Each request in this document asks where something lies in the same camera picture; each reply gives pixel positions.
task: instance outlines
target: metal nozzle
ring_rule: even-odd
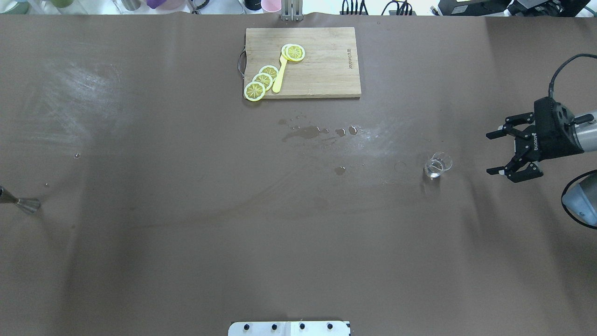
[[[31,215],[35,213],[41,203],[37,198],[17,198],[14,197],[8,190],[0,185],[0,203],[12,203],[16,205],[24,213]]]

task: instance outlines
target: black cable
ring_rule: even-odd
[[[411,16],[413,14],[413,6],[411,4],[407,4],[406,8],[404,9],[404,15]]]
[[[369,15],[367,11],[367,6],[365,6],[365,0],[361,1],[361,9],[359,10],[359,15],[363,15],[363,8],[365,9],[365,15]]]
[[[570,186],[572,186],[572,184],[574,184],[576,181],[580,180],[581,178],[585,178],[589,175],[592,175],[594,173],[597,173],[597,169],[595,170],[591,170],[590,172],[586,172],[582,175],[578,175],[576,178],[574,178],[572,181],[570,181],[567,185],[566,188],[564,188],[564,191],[562,192],[562,197],[564,197],[564,195],[566,195],[566,193],[568,192],[568,189],[570,188]],[[572,218],[576,223],[579,223],[580,225],[587,227],[587,228],[592,228],[592,229],[597,229],[597,227],[594,227],[592,225],[589,225],[581,220],[579,220],[578,218],[576,218],[575,216],[572,215],[572,213],[570,213],[570,211],[568,210],[568,208],[566,207],[566,205],[564,205],[564,202],[562,202],[562,207],[564,208],[564,211],[566,211],[566,213],[568,214],[568,216],[570,216],[570,218]]]
[[[381,14],[383,15],[386,12],[386,9],[390,4],[396,4],[396,12],[398,12],[398,9],[400,8],[401,3],[402,3],[402,1],[396,1],[396,0],[392,0],[392,1],[388,2],[386,4],[386,6],[383,8],[383,11],[381,11]]]
[[[590,9],[589,7],[585,7],[584,9],[588,10],[589,13],[591,13],[591,14],[593,14],[593,16],[597,17],[597,13],[594,10]]]
[[[407,6],[408,6],[408,0],[404,0],[404,2],[402,3],[402,6],[400,6],[400,14],[398,14],[398,11],[396,11],[396,15],[405,15],[404,10],[406,9]]]
[[[554,85],[554,83],[556,81],[556,77],[558,76],[559,72],[562,71],[562,69],[564,68],[564,66],[566,66],[568,63],[572,62],[573,60],[575,60],[575,59],[577,59],[579,57],[590,57],[592,59],[597,59],[597,55],[593,55],[593,54],[578,54],[578,55],[574,55],[574,56],[570,57],[553,74],[552,81],[549,82],[549,89],[547,89],[547,96],[548,97],[553,98],[553,85]]]

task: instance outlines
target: wooden cutting board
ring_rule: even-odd
[[[300,44],[305,57],[288,61],[282,89],[264,99],[361,97],[355,28],[248,28],[245,85],[264,65],[280,68],[284,44]]]

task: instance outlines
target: lemon slice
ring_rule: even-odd
[[[256,102],[265,96],[265,86],[260,82],[250,82],[245,86],[245,98]]]
[[[276,77],[278,76],[278,68],[276,68],[273,65],[266,65],[266,66],[264,66],[263,68],[261,68],[259,70],[259,73],[262,73],[262,72],[264,72],[264,73],[272,76],[273,80],[275,80]]]
[[[286,55],[286,48],[290,47],[291,45],[293,45],[293,44],[292,43],[288,43],[288,44],[285,44],[285,45],[282,46],[282,50],[281,50],[282,57],[284,57],[287,60],[290,60],[290,59]]]
[[[272,76],[270,76],[269,74],[266,74],[265,72],[261,72],[261,73],[255,75],[255,77],[253,77],[253,81],[260,82],[261,84],[263,84],[263,86],[265,86],[266,91],[271,89],[272,85],[273,85]]]
[[[299,62],[304,59],[304,48],[298,44],[292,44],[286,48],[285,54],[288,60]]]
[[[291,45],[293,45],[292,43],[288,43],[282,46],[282,55],[286,54],[286,48],[290,47]]]

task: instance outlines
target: brown tablecloth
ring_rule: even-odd
[[[360,99],[242,98],[245,28],[291,26],[356,27]],[[1,335],[597,334],[596,232],[559,204],[596,154],[521,184],[485,173],[513,155],[485,133],[597,51],[597,20],[2,16],[0,32],[0,184],[42,201],[0,207]],[[576,60],[556,100],[595,109],[596,77]],[[430,183],[435,151],[454,167]]]

